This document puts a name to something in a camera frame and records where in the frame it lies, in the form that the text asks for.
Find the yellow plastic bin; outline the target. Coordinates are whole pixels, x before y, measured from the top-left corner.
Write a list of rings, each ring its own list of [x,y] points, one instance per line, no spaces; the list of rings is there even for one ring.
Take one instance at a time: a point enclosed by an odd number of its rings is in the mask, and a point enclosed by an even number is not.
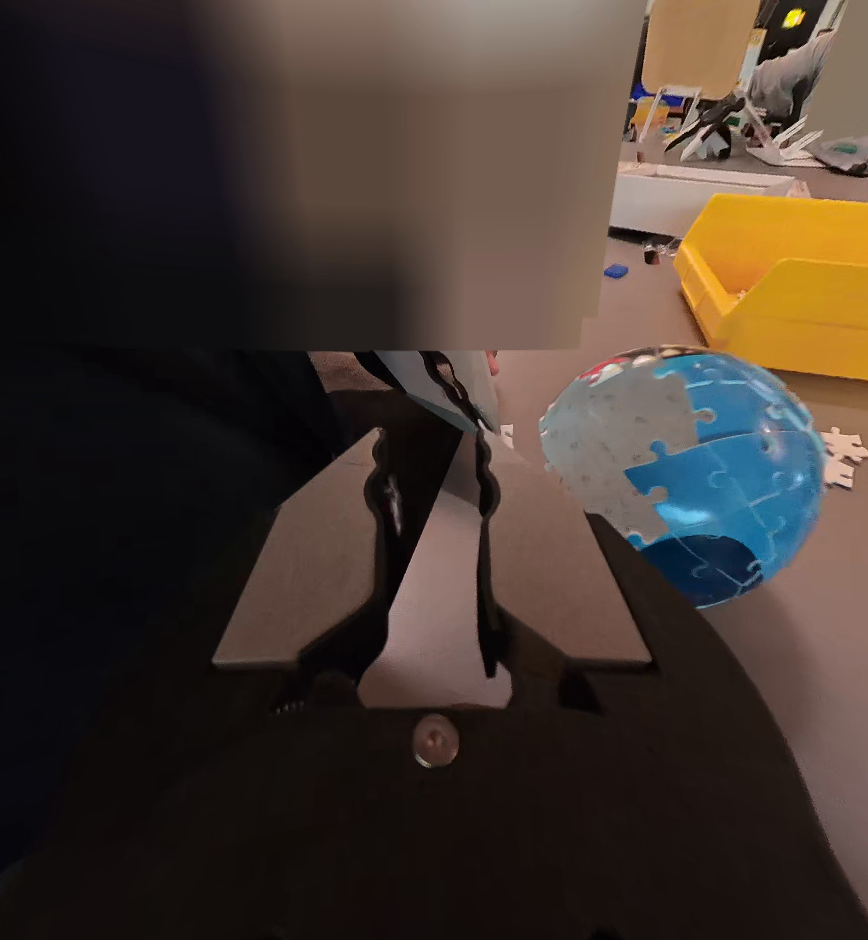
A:
[[[715,194],[675,270],[710,349],[868,382],[868,202]]]

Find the blue and white puzzle ball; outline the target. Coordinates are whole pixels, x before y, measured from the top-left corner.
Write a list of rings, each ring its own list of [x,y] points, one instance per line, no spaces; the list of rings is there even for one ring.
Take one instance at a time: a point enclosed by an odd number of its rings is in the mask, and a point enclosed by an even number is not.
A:
[[[827,452],[768,370],[701,347],[622,352],[538,423],[545,467],[696,608],[787,567],[814,530]]]

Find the person's black clothing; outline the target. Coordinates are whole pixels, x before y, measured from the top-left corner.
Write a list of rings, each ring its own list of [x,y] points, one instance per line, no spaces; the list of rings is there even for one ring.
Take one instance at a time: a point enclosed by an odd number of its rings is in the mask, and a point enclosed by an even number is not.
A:
[[[0,345],[0,876],[197,571],[345,448],[308,352]]]

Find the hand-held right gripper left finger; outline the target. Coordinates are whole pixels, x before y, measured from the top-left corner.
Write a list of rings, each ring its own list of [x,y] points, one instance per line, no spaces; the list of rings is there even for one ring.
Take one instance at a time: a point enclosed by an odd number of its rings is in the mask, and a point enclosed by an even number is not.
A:
[[[374,428],[278,508],[212,664],[357,688],[388,639],[403,506]]]

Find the white tray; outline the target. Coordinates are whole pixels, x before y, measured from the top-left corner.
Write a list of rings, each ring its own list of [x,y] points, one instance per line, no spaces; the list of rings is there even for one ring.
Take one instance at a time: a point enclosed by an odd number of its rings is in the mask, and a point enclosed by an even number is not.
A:
[[[682,238],[716,194],[810,195],[805,182],[790,176],[621,162],[609,225]]]

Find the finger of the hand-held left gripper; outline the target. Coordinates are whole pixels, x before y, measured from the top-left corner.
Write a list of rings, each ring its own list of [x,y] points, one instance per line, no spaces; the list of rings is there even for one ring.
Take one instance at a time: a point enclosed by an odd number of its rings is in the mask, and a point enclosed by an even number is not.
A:
[[[430,379],[473,429],[500,433],[498,397],[485,352],[422,353]]]
[[[376,351],[375,355],[409,399],[463,432],[475,433],[478,429],[475,421],[451,402],[442,381],[432,377],[420,352]]]

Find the tan backed chair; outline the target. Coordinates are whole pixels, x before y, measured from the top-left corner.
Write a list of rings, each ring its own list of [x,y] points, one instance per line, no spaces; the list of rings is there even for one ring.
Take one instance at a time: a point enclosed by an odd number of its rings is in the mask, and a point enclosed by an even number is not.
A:
[[[655,1],[649,10],[641,83],[649,92],[698,89],[721,100],[737,81],[759,1]]]

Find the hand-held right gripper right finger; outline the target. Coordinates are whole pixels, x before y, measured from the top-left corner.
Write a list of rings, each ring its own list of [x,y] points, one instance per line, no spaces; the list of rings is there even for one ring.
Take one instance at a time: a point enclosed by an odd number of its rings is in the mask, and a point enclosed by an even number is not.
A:
[[[487,676],[534,639],[564,667],[652,663],[581,505],[490,431],[475,442],[480,487],[477,633]]]

